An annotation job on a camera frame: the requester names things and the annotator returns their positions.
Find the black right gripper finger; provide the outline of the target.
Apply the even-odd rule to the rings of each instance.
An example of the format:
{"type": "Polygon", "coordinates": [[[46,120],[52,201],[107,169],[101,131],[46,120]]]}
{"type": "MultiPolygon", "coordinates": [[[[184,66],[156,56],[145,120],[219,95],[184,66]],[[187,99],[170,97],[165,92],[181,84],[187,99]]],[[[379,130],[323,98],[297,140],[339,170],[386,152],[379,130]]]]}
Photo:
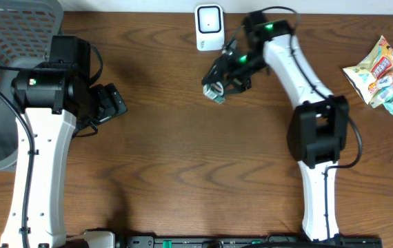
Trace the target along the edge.
{"type": "Polygon", "coordinates": [[[208,85],[213,83],[220,83],[222,86],[225,85],[225,73],[226,73],[226,58],[220,56],[214,60],[214,63],[210,67],[208,73],[202,78],[202,85],[208,85]]]}
{"type": "Polygon", "coordinates": [[[252,87],[251,78],[234,78],[228,79],[223,85],[224,94],[240,94],[249,90],[252,87]]]}

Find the round black lidded cup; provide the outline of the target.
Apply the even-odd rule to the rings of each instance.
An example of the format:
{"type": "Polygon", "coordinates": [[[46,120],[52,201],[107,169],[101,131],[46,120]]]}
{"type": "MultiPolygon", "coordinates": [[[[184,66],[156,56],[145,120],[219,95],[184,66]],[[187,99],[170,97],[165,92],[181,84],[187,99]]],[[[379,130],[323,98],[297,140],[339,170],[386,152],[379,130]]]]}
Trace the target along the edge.
{"type": "Polygon", "coordinates": [[[221,82],[203,85],[203,94],[217,104],[222,104],[225,101],[224,89],[221,82]]]}

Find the yellow blue snack bag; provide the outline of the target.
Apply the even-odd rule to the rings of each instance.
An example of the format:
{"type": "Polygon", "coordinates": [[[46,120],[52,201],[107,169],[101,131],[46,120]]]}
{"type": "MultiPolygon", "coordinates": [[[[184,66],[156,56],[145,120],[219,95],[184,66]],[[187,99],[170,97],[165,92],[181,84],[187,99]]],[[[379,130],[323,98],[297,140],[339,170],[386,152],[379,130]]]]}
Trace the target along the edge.
{"type": "Polygon", "coordinates": [[[343,73],[356,93],[370,105],[370,100],[380,90],[376,81],[392,70],[393,47],[381,35],[371,52],[357,65],[343,68],[343,73]]]}

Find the orange juice carton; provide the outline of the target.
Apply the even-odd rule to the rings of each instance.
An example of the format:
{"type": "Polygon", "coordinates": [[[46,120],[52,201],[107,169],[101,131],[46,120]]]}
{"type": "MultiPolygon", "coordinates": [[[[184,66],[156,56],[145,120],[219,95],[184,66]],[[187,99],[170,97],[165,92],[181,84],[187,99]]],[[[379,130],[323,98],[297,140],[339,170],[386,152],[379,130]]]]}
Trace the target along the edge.
{"type": "Polygon", "coordinates": [[[393,70],[376,81],[376,86],[378,89],[389,87],[391,85],[393,85],[393,70]]]}

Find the green tissue pack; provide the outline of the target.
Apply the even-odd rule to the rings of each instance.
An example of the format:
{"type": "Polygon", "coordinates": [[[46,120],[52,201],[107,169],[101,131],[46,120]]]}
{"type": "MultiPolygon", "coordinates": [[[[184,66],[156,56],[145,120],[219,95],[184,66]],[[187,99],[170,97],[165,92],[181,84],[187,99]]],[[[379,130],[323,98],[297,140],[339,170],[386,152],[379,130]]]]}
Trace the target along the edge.
{"type": "Polygon", "coordinates": [[[393,101],[393,85],[381,88],[370,100],[372,108],[376,108],[384,103],[393,101]]]}

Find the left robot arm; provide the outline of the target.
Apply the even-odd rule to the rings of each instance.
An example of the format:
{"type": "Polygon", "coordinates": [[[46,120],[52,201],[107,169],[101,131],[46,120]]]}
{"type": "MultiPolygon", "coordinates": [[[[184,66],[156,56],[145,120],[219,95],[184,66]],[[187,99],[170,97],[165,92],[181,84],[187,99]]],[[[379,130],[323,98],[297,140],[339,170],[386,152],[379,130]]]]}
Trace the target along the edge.
{"type": "Polygon", "coordinates": [[[21,108],[17,170],[1,247],[114,247],[112,231],[67,235],[63,194],[72,138],[126,112],[117,88],[61,68],[24,69],[12,86],[21,108]]]}

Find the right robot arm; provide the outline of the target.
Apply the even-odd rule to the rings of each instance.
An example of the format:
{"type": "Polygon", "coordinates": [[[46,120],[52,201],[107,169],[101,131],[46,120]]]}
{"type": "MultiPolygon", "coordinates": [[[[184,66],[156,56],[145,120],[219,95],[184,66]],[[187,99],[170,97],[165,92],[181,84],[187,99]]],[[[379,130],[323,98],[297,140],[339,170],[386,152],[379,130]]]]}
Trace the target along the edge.
{"type": "Polygon", "coordinates": [[[335,214],[335,177],[345,148],[349,106],[335,96],[305,59],[295,29],[286,20],[247,17],[243,28],[249,51],[241,54],[235,40],[223,46],[221,56],[202,79],[203,94],[222,103],[229,94],[252,86],[251,77],[270,68],[287,93],[293,114],[287,143],[302,176],[304,215],[302,231],[311,242],[337,244],[340,231],[335,214]]]}

